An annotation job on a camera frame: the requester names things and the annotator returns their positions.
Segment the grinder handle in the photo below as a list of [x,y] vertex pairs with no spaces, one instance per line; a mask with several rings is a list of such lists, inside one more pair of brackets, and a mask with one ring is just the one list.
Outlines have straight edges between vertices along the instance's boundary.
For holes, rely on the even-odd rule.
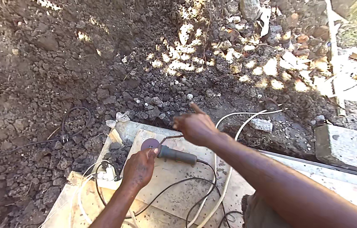
[[162,145],[159,154],[157,155],[158,158],[167,158],[171,160],[175,160],[178,162],[184,162],[190,165],[195,165],[197,163],[197,157],[193,154],[178,151],[171,149],[167,146]]

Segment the dark skin arm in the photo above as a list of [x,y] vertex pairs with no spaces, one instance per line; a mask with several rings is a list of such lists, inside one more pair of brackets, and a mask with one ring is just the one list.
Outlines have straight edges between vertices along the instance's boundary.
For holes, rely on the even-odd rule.
[[284,164],[219,132],[211,118],[191,104],[194,114],[176,117],[173,127],[195,145],[224,159],[293,227],[357,227],[357,206]]
[[128,159],[120,187],[90,228],[120,228],[122,226],[136,195],[152,178],[156,154],[157,149],[154,151],[146,149],[133,154]]

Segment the angle grinder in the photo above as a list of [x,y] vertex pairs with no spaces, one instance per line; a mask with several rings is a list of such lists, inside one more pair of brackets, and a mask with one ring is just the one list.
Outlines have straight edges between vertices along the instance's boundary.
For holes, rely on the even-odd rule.
[[174,150],[172,148],[169,148],[168,146],[161,145],[157,139],[154,138],[148,138],[146,139],[141,146],[141,150],[147,149],[147,148],[159,148],[159,153],[157,154],[158,158],[166,158],[166,159],[171,159],[174,161],[178,162],[184,162],[187,164],[190,164],[194,166],[197,163],[197,157],[193,154]]

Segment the wooden plank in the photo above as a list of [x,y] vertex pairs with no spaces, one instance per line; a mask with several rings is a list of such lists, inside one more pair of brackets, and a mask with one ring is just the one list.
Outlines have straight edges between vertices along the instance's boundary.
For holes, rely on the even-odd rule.
[[[140,129],[135,137],[131,150],[128,154],[128,158],[130,158],[132,154],[140,151],[142,142],[146,139],[155,138],[161,142],[161,140],[165,137],[165,135]],[[214,164],[214,154],[211,150],[205,147],[198,147],[186,141],[184,138],[166,140],[163,144],[176,150],[193,153],[197,156],[197,158],[208,162],[212,166]],[[223,184],[226,180],[226,172],[228,172],[228,170],[229,166],[224,163],[223,160],[218,158],[218,187],[220,190],[222,190]],[[153,177],[150,183],[139,192],[136,199],[145,203],[150,203],[153,198],[167,186],[192,176],[213,180],[213,171],[211,168],[200,163],[197,163],[194,167],[192,167],[189,164],[156,158]],[[190,208],[206,195],[209,187],[210,184],[203,181],[190,180],[188,182],[180,183],[179,185],[170,188],[165,192],[165,194],[162,194],[157,201],[153,203],[153,205],[156,208],[185,219]],[[245,179],[243,179],[242,176],[240,176],[236,171],[233,171],[232,178],[223,201],[226,211],[241,211],[240,202],[242,196],[244,194],[253,194],[254,191],[255,190],[245,181]],[[208,214],[215,206],[218,199],[219,195],[216,191],[209,196],[205,203],[204,209],[201,211],[195,222],[196,224],[201,223],[206,214]],[[222,208],[219,207],[205,227],[217,227],[222,217]],[[237,220],[236,223],[231,224],[231,226],[234,228],[240,228],[242,227],[242,223],[242,220]]]
[[[69,175],[70,182],[67,183],[53,208],[49,212],[47,221],[42,228],[57,228],[57,227],[71,227],[71,228],[87,228],[89,224],[81,215],[78,203],[76,190],[79,187],[81,174],[72,171]],[[108,201],[114,194],[114,190],[100,189],[106,201]],[[82,191],[82,204],[85,212],[90,219],[94,220],[103,210],[104,206],[100,201],[95,190],[94,181],[89,181]],[[139,200],[134,200],[131,210],[139,211],[144,208],[146,204]],[[183,228],[185,227],[184,220],[174,215],[166,213],[160,209],[150,206],[141,215],[136,217],[136,220],[141,228]],[[123,228],[132,228],[133,221],[131,219],[125,220]]]

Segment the dirt mound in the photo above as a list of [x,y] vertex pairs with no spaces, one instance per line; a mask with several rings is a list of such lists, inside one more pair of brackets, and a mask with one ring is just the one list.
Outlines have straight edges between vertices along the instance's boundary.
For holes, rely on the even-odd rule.
[[[314,159],[311,121],[332,118],[334,107],[317,91],[298,90],[301,79],[278,66],[273,47],[243,42],[259,33],[255,23],[229,30],[224,18],[232,15],[238,8],[221,1],[0,3],[0,225],[42,223],[65,176],[96,160],[105,120],[118,111],[169,128],[191,101],[214,121],[283,104],[283,112],[260,117],[272,121],[272,133],[246,127],[241,141]],[[92,113],[89,120],[74,110],[66,120],[70,132],[89,124],[80,135],[8,153],[59,137],[75,106]],[[235,134],[244,120],[230,118],[223,130]]]

